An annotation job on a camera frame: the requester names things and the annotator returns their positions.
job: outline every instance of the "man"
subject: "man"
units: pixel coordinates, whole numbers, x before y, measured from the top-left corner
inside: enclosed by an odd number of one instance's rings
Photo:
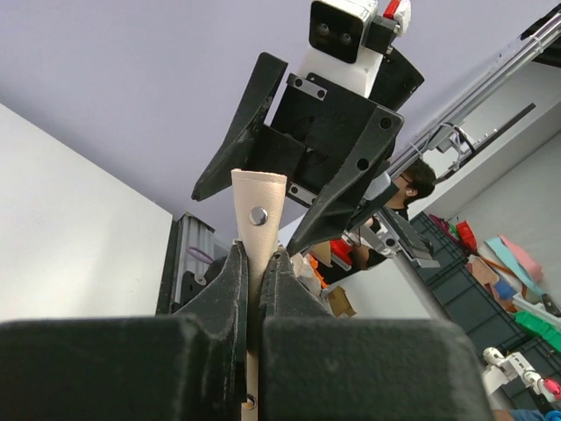
[[[394,184],[399,191],[387,202],[386,206],[408,220],[409,205],[415,200],[429,196],[435,189],[436,179],[435,172],[426,162],[421,159],[415,161],[394,180]],[[351,252],[351,259],[353,265],[350,271],[345,271],[337,264],[328,268],[320,263],[318,272],[323,276],[326,283],[331,284],[360,270],[367,270],[376,266],[386,258],[366,246],[355,246]]]

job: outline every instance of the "black bracket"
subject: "black bracket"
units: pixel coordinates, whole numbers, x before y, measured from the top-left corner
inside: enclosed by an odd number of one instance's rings
[[[288,245],[294,254],[350,227],[368,185],[393,150],[403,118],[319,75],[290,75],[267,126],[264,120],[286,67],[270,54],[259,57],[224,143],[192,197],[203,200],[229,187],[234,168],[285,175],[287,196],[309,207]],[[294,188],[307,190],[313,203],[303,202]]]
[[[0,419],[239,420],[247,283],[238,243],[176,315],[0,326]],[[472,344],[453,324],[332,318],[283,249],[259,314],[261,420],[493,419]]]
[[[391,52],[390,46],[397,37],[398,29],[394,20],[377,15],[370,24],[365,47],[382,55]]]

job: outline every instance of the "beige fabric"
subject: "beige fabric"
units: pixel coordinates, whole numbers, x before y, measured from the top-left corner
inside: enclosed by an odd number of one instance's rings
[[[278,248],[279,223],[287,186],[287,177],[270,173],[255,173],[234,169],[231,172],[234,207],[238,233],[249,260],[249,296],[247,320],[247,393],[258,399],[258,306],[261,283],[266,266]],[[253,208],[266,210],[267,221],[262,226],[250,222]],[[242,409],[242,420],[257,420],[258,409]]]

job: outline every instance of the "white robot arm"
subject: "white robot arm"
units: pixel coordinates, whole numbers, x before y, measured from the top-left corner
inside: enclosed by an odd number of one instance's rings
[[[550,403],[561,399],[561,387],[555,381],[545,379],[537,373],[521,353],[511,353],[505,357],[498,349],[487,348],[483,358],[487,362],[483,373],[483,385],[489,396],[500,386],[520,377],[544,415],[552,410]]]

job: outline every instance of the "aluminum rail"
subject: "aluminum rail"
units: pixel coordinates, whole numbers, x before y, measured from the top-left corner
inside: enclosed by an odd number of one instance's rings
[[[392,162],[388,172],[394,177],[411,165],[418,157],[418,151],[424,152],[429,145],[435,145],[451,134],[451,128],[441,126],[442,123],[461,125],[473,110],[491,96],[510,76],[524,65],[534,60],[552,42],[561,35],[561,12],[554,15],[534,35],[523,41],[522,46],[499,67],[487,72],[459,97],[450,108],[434,118],[421,131],[413,146],[404,148]]]

